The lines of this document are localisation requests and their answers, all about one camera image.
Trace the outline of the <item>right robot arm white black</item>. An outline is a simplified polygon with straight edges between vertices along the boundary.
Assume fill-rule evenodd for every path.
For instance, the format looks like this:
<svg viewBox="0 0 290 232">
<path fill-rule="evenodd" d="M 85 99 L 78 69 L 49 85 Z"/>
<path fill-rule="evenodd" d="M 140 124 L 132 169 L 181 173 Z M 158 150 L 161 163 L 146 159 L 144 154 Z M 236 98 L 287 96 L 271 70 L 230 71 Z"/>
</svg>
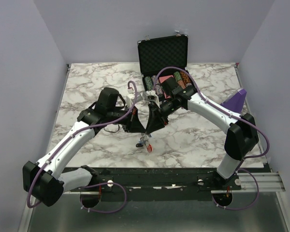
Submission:
<svg viewBox="0 0 290 232">
<path fill-rule="evenodd" d="M 217 174 L 213 176 L 213 185 L 217 189 L 226 188 L 244 156 L 259 142 L 254 117 L 249 113 L 242 116 L 224 108 L 205 98 L 193 86 L 182 88 L 173 77 L 164 80 L 161 87 L 169 98 L 161 105 L 155 102 L 148 105 L 146 133 L 164 128 L 168 124 L 168 116 L 179 108 L 197 113 L 215 124 L 226 134 L 226 155 L 217 167 Z"/>
</svg>

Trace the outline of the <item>red-handled metal keyring tool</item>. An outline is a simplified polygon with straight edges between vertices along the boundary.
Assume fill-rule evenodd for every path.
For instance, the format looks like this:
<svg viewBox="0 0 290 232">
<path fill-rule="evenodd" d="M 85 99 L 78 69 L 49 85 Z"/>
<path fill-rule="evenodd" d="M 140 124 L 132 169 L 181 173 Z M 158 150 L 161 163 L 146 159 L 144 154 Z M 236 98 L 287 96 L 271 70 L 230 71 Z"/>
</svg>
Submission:
<svg viewBox="0 0 290 232">
<path fill-rule="evenodd" d="M 152 145 L 149 142 L 145 142 L 145 146 L 149 153 L 153 151 Z"/>
</svg>

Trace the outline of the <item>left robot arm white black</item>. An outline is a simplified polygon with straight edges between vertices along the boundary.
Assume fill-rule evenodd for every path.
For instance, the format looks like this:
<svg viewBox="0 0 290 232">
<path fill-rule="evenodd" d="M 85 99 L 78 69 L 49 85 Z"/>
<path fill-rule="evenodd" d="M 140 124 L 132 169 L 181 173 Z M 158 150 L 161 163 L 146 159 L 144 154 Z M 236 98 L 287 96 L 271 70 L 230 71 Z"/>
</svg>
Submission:
<svg viewBox="0 0 290 232">
<path fill-rule="evenodd" d="M 69 132 L 37 162 L 28 161 L 22 169 L 23 187 L 27 194 L 28 208 L 43 203 L 54 205 L 63 193 L 84 187 L 92 191 L 97 187 L 98 174 L 88 166 L 64 172 L 67 164 L 88 141 L 110 124 L 122 125 L 126 132 L 145 131 L 139 121 L 138 91 L 134 82 L 128 83 L 130 94 L 123 98 L 118 90 L 105 87 L 98 100 L 81 111 Z"/>
</svg>

